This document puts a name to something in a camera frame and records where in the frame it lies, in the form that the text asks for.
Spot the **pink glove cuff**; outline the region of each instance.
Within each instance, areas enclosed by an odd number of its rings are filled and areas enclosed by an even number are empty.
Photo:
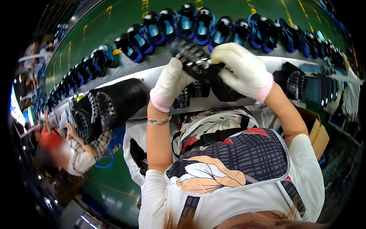
[[[264,81],[262,88],[255,95],[253,95],[253,99],[259,101],[260,103],[263,103],[266,100],[269,92],[273,87],[274,80],[272,73],[267,72],[265,78],[266,80]]]
[[[156,88],[151,89],[150,99],[154,107],[161,112],[168,113],[173,105],[174,99],[167,98],[158,93]]]

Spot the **green floor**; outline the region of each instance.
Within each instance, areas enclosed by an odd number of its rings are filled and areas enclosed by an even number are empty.
[[[104,0],[85,15],[65,37],[46,70],[44,90],[49,92],[71,66],[84,56],[90,56],[99,45],[112,44],[131,24],[141,23],[148,11],[170,7],[178,10],[186,0]],[[320,30],[336,47],[345,50],[346,39],[333,20],[312,0],[197,0],[197,7],[209,7],[216,15],[231,16],[234,20],[247,18],[251,12],[277,19],[282,17],[303,30]],[[93,167],[82,189],[107,210],[112,218],[138,226],[137,201],[140,187],[132,181],[123,152],[115,154],[115,161],[107,169]]]
[[[87,13],[60,44],[45,72],[42,87],[49,93],[70,67],[90,56],[101,44],[113,44],[132,24],[141,23],[148,11],[170,7],[178,10],[186,0],[104,0]],[[265,17],[284,18],[303,30],[322,31],[336,47],[345,50],[346,38],[336,23],[312,0],[196,0],[197,7],[209,7],[216,18],[229,15],[234,20],[247,18],[251,12]]]

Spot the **cardboard box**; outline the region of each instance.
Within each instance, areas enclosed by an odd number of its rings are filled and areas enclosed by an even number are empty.
[[[317,113],[301,107],[296,107],[296,109],[305,122],[311,145],[313,146],[315,156],[319,161],[329,142],[328,133],[326,132],[325,127],[321,124],[320,117]],[[273,118],[272,123],[269,125],[270,129],[273,128],[276,119],[277,116]]]

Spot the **white glove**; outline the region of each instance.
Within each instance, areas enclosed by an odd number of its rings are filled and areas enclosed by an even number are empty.
[[[159,111],[168,113],[180,92],[195,81],[197,80],[182,71],[180,60],[172,58],[161,72],[155,87],[150,91],[151,102]]]
[[[219,76],[242,95],[261,103],[267,98],[273,86],[273,75],[267,72],[261,59],[236,43],[222,44],[211,53],[213,64],[225,63],[235,74],[223,69]]]

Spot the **bangle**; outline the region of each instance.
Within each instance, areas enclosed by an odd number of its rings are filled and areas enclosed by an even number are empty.
[[[154,124],[154,125],[161,125],[161,124],[164,124],[166,122],[169,122],[171,118],[172,118],[172,114],[170,113],[167,118],[158,119],[158,120],[147,118],[147,121],[150,122],[151,124]]]

